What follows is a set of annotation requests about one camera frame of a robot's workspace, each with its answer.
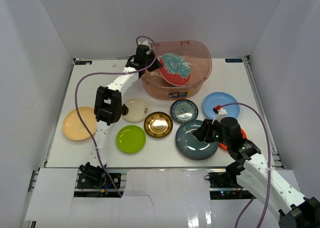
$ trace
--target white table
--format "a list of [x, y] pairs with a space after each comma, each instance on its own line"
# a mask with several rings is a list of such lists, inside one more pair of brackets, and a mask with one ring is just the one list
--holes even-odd
[[[65, 137], [62, 124], [65, 116], [75, 109], [75, 88], [83, 76], [94, 72], [121, 72], [126, 60], [93, 60], [91, 65], [75, 65], [71, 74], [70, 83], [65, 95], [63, 107], [58, 120], [57, 128], [51, 145], [46, 167], [75, 168], [87, 162], [92, 149], [90, 138], [83, 141], [73, 141]], [[116, 78], [115, 75], [95, 75], [85, 79], [78, 91], [79, 106], [94, 107], [97, 88], [107, 86]], [[192, 96], [192, 100], [199, 109], [198, 120], [203, 120], [206, 115], [202, 109], [204, 98], [212, 92], [226, 92], [238, 102], [248, 104], [258, 110], [257, 103], [249, 82], [245, 65], [243, 63], [226, 63], [225, 59], [212, 59], [212, 73], [204, 82], [201, 90]], [[122, 96], [122, 102], [138, 97], [150, 104], [149, 112], [165, 112], [170, 114], [170, 107], [174, 101], [157, 100], [149, 96], [138, 80]], [[267, 157], [267, 142], [263, 127], [258, 117], [249, 109], [240, 107], [238, 122], [247, 134]], [[137, 125], [144, 128], [144, 121], [131, 123], [123, 117], [114, 126], [111, 133], [112, 140], [105, 144], [108, 150], [107, 166], [109, 168], [210, 168], [225, 167], [234, 160], [229, 154], [219, 148], [209, 159], [194, 161], [183, 156], [176, 148], [175, 136], [179, 124], [174, 122], [172, 132], [162, 138], [156, 139], [147, 136], [144, 148], [134, 154], [123, 153], [117, 148], [115, 137], [118, 131], [127, 125]]]

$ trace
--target white wall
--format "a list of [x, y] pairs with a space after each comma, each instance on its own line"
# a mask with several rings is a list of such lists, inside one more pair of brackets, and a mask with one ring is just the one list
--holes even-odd
[[252, 53], [280, 157], [320, 199], [320, 0], [281, 0]]
[[135, 38], [196, 40], [215, 58], [252, 53], [280, 0], [41, 0], [70, 55], [133, 55]]
[[72, 59], [40, 0], [0, 0], [0, 227], [20, 226]]

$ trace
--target pink translucent container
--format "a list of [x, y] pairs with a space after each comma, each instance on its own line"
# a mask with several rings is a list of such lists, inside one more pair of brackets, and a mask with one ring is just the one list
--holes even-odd
[[145, 91], [160, 100], [178, 100], [194, 96], [208, 79], [212, 70], [212, 59], [207, 47], [193, 40], [157, 43], [159, 60], [166, 53], [174, 53], [185, 59], [191, 69], [191, 80], [185, 86], [174, 86], [168, 83], [159, 70], [146, 71], [142, 77]]

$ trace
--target dish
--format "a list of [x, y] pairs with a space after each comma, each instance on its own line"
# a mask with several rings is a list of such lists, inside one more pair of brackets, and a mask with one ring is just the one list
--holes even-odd
[[154, 112], [144, 120], [144, 129], [152, 137], [162, 138], [170, 134], [173, 127], [171, 117], [164, 112]]
[[[215, 108], [218, 105], [225, 105], [234, 102], [237, 102], [237, 100], [233, 96], [224, 92], [214, 92], [207, 95], [204, 99], [203, 111], [207, 117], [213, 120], [216, 117], [213, 108]], [[240, 107], [238, 104], [226, 106], [225, 110], [228, 114], [228, 117], [237, 118], [240, 113]]]
[[190, 160], [206, 160], [212, 157], [218, 149], [218, 142], [201, 142], [192, 134], [193, 131], [201, 127], [202, 123], [203, 121], [198, 119], [188, 121], [182, 124], [175, 134], [178, 150]]
[[132, 98], [127, 100], [125, 103], [126, 107], [129, 109], [129, 113], [124, 115], [128, 122], [139, 122], [147, 117], [149, 111], [149, 104], [140, 98]]
[[[89, 131], [96, 132], [97, 122], [94, 109], [87, 106], [79, 107], [79, 112]], [[73, 141], [82, 141], [90, 137], [90, 134], [81, 123], [76, 109], [67, 114], [62, 123], [62, 131], [66, 137]]]
[[191, 80], [191, 69], [180, 55], [166, 53], [161, 56], [160, 63], [162, 67], [159, 72], [163, 79], [176, 87], [182, 87]]
[[197, 119], [198, 113], [197, 105], [188, 99], [177, 100], [170, 108], [172, 118], [180, 124]]
[[116, 135], [116, 146], [124, 153], [136, 153], [146, 144], [146, 134], [136, 125], [123, 127]]
[[[242, 136], [243, 136], [243, 138], [247, 138], [247, 135], [246, 135], [246, 133], [245, 133], [245, 131], [243, 130], [243, 129], [241, 129], [241, 133], [242, 133]], [[222, 149], [224, 149], [224, 150], [228, 150], [227, 149], [227, 146], [226, 145], [224, 145], [224, 144], [222, 144], [222, 143], [219, 143], [219, 147], [221, 147]]]

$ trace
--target purple cable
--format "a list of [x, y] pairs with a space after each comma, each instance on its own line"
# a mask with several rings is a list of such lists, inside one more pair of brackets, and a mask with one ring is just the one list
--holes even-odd
[[[267, 132], [267, 128], [266, 125], [261, 117], [261, 115], [255, 110], [253, 109], [251, 106], [244, 104], [244, 103], [239, 103], [239, 102], [233, 102], [233, 103], [228, 103], [228, 104], [224, 104], [221, 105], [222, 107], [227, 107], [227, 106], [231, 106], [231, 105], [241, 105], [244, 107], [249, 108], [250, 110], [252, 110], [259, 118], [259, 120], [261, 121], [261, 124], [263, 126], [263, 130], [265, 133], [265, 137], [266, 137], [266, 145], [268, 148], [268, 160], [267, 160], [267, 166], [268, 166], [268, 180], [267, 180], [267, 186], [266, 186], [266, 196], [265, 196], [265, 202], [264, 202], [264, 207], [263, 207], [263, 211], [260, 217], [260, 220], [258, 222], [258, 225], [256, 226], [256, 228], [260, 228], [262, 222], [264, 221], [266, 212], [267, 212], [267, 208], [268, 208], [268, 203], [269, 203], [269, 198], [270, 198], [270, 187], [271, 187], [271, 148], [270, 148], [270, 142], [269, 142], [269, 136], [268, 136], [268, 132]], [[245, 212], [245, 210], [248, 208], [248, 206], [251, 204], [252, 200], [249, 201], [249, 203], [244, 207], [244, 209], [240, 212], [238, 218], [236, 219], [237, 222], [235, 223], [234, 228], [237, 228], [238, 226], [238, 222], [240, 220], [240, 217], [242, 216], [242, 214]]]
[[76, 113], [82, 123], [82, 125], [84, 126], [84, 128], [86, 129], [86, 131], [89, 133], [93, 143], [94, 143], [94, 147], [95, 147], [95, 151], [96, 151], [96, 155], [98, 157], [98, 160], [99, 160], [99, 163], [103, 169], [103, 171], [105, 172], [105, 174], [109, 177], [114, 189], [116, 190], [116, 192], [119, 194], [120, 197], [122, 197], [120, 191], [118, 190], [116, 184], [114, 183], [114, 180], [112, 179], [111, 175], [109, 174], [109, 172], [107, 171], [107, 169], [105, 168], [104, 164], [102, 163], [101, 161], [101, 157], [100, 157], [100, 154], [99, 154], [99, 150], [98, 150], [98, 145], [97, 145], [97, 141], [94, 137], [94, 135], [91, 133], [91, 131], [89, 130], [88, 126], [86, 125], [85, 121], [82, 119], [81, 115], [80, 115], [80, 112], [79, 112], [79, 106], [78, 106], [78, 89], [79, 89], [79, 86], [81, 84], [81, 82], [87, 78], [87, 77], [91, 77], [91, 76], [94, 76], [94, 75], [126, 75], [126, 74], [133, 74], [133, 73], [137, 73], [137, 72], [143, 72], [145, 71], [146, 69], [150, 68], [156, 61], [157, 59], [157, 55], [158, 55], [158, 47], [155, 43], [155, 41], [147, 36], [144, 36], [144, 35], [140, 35], [138, 36], [136, 39], [135, 39], [135, 42], [136, 44], [138, 44], [138, 39], [140, 38], [146, 38], [148, 40], [150, 40], [154, 46], [155, 46], [155, 56], [154, 56], [154, 59], [153, 61], [151, 62], [150, 65], [148, 65], [147, 67], [145, 68], [142, 68], [142, 69], [139, 69], [139, 70], [135, 70], [135, 71], [130, 71], [130, 72], [127, 72], [127, 73], [123, 73], [123, 72], [95, 72], [95, 73], [90, 73], [90, 74], [87, 74], [85, 75], [84, 77], [82, 77], [79, 82], [76, 84], [76, 87], [75, 87], [75, 92], [74, 92], [74, 103], [75, 103], [75, 110], [76, 110]]

